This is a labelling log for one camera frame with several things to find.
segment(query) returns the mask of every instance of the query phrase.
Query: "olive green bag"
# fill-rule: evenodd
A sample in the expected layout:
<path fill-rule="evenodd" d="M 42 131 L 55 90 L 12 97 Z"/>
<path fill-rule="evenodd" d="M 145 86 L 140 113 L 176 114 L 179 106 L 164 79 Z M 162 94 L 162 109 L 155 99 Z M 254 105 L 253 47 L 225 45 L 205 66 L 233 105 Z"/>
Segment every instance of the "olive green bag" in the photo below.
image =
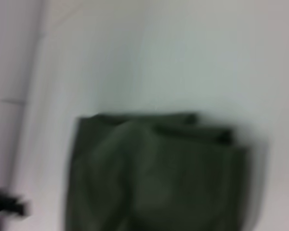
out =
<path fill-rule="evenodd" d="M 238 231 L 246 151 L 193 114 L 79 122 L 65 231 Z"/>

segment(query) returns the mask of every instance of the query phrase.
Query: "folded cloth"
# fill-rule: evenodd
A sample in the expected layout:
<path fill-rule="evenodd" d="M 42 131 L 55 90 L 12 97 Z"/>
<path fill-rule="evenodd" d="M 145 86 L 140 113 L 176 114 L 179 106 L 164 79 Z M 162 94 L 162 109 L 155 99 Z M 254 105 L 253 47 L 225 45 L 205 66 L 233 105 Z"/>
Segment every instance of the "folded cloth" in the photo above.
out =
<path fill-rule="evenodd" d="M 237 231 L 246 151 L 193 117 L 81 119 L 66 231 Z"/>

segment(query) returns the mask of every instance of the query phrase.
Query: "dark green fabric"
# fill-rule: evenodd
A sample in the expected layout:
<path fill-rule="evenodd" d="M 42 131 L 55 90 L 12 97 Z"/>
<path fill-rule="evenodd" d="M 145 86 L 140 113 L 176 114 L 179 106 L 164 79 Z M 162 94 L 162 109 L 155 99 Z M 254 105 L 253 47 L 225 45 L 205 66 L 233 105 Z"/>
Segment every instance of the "dark green fabric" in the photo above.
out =
<path fill-rule="evenodd" d="M 237 231 L 245 150 L 192 114 L 81 119 L 66 231 Z"/>

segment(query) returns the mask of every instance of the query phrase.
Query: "white surface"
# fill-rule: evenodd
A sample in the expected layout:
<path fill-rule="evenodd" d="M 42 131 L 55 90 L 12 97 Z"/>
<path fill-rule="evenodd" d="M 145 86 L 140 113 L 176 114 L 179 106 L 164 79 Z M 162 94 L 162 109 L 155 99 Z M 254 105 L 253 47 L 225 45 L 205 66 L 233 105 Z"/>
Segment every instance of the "white surface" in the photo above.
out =
<path fill-rule="evenodd" d="M 246 229 L 289 231 L 289 0 L 88 1 L 41 42 L 30 98 L 14 189 L 33 215 L 10 230 L 63 230 L 76 116 L 190 109 L 256 145 Z"/>
<path fill-rule="evenodd" d="M 45 4 L 45 17 L 43 20 L 42 34 L 56 30 L 65 19 L 71 16 L 83 2 L 87 0 L 48 0 Z"/>
<path fill-rule="evenodd" d="M 42 0 L 0 0 L 0 98 L 24 101 Z"/>
<path fill-rule="evenodd" d="M 0 187 L 11 181 L 40 11 L 41 0 L 0 0 Z"/>
<path fill-rule="evenodd" d="M 0 103 L 0 188 L 10 182 L 22 115 L 22 107 Z"/>

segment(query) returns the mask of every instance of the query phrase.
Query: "black object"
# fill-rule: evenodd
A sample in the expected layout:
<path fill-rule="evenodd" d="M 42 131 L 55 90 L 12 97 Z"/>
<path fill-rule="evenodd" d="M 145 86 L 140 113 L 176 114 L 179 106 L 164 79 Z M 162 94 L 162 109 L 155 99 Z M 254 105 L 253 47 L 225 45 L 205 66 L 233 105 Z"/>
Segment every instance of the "black object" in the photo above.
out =
<path fill-rule="evenodd" d="M 26 215 L 26 208 L 25 204 L 19 202 L 19 198 L 11 197 L 0 190 L 0 212 L 24 217 Z"/>

